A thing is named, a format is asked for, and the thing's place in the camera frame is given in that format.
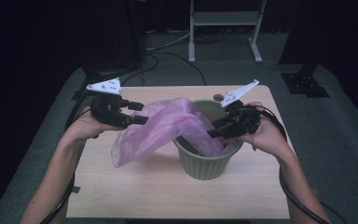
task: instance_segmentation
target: small round object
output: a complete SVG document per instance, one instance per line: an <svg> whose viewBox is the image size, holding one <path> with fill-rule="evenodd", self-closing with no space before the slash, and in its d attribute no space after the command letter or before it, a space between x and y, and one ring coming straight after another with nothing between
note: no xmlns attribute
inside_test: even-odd
<svg viewBox="0 0 358 224"><path fill-rule="evenodd" d="M215 94L213 96L213 99L217 102L222 102L225 99L225 97L222 94Z"/></svg>

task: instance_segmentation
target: white metal leg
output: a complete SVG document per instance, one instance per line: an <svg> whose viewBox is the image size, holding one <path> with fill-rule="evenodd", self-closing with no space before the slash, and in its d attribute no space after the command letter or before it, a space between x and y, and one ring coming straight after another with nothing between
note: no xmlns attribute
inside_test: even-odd
<svg viewBox="0 0 358 224"><path fill-rule="evenodd" d="M261 21L263 20L264 9L267 0L261 0L258 11L251 12L195 12L194 0L190 1L190 40L188 41L188 60L193 63L196 61L194 50L194 25L254 25L253 36L248 38L252 53L257 63L262 63L260 52L258 51L256 40L260 31Z"/></svg>
<svg viewBox="0 0 358 224"><path fill-rule="evenodd" d="M264 8L266 7L266 3L267 3L267 0L263 0L263 2L261 3L261 7L258 11L257 20L255 23L254 35L253 35L253 37L248 38L252 53L255 56L256 63L263 62L261 55L260 55L260 51L258 51L258 47L257 47L257 44L255 43L255 41L257 40L258 32L260 31L261 21L263 20Z"/></svg>
<svg viewBox="0 0 358 224"><path fill-rule="evenodd" d="M188 61L193 63L196 61L194 52L194 0L190 2L190 40L188 41Z"/></svg>

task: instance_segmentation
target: pink plastic bag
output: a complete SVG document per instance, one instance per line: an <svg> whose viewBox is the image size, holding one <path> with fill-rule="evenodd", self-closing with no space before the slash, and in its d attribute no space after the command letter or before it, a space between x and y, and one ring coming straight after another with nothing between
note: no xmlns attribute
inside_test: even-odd
<svg viewBox="0 0 358 224"><path fill-rule="evenodd" d="M224 138L211 138L211 122L185 97L145 105L132 114L149 117L145 125L131 125L120 132L112 146L116 167L137 161L182 135L201 155L220 156L226 153Z"/></svg>

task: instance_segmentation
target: table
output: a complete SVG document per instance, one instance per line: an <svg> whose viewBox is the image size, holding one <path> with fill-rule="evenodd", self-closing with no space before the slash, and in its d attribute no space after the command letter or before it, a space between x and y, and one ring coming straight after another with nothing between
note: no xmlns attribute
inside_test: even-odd
<svg viewBox="0 0 358 224"><path fill-rule="evenodd" d="M146 105L182 96L213 99L238 87L123 87L121 94ZM268 87L256 86L241 100L259 101L281 120ZM202 181L185 173L172 142L141 161L114 167L110 150L116 136L117 132L105 132L86 143L76 169L80 191L70 197L68 217L289 218L279 164L267 153L243 144L220 176Z"/></svg>

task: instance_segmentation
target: flower pot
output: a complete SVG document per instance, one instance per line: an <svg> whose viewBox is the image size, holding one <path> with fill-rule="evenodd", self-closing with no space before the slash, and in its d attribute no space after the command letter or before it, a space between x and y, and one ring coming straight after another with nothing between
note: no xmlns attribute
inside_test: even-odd
<svg viewBox="0 0 358 224"><path fill-rule="evenodd" d="M225 109L220 103L212 100L194 101L200 112L212 121L226 115ZM179 150L180 162L186 173L198 180L211 180L220 176L225 170L231 156L237 153L242 142L234 141L234 148L227 154L219 157L204 157L193 148L182 136L173 140Z"/></svg>

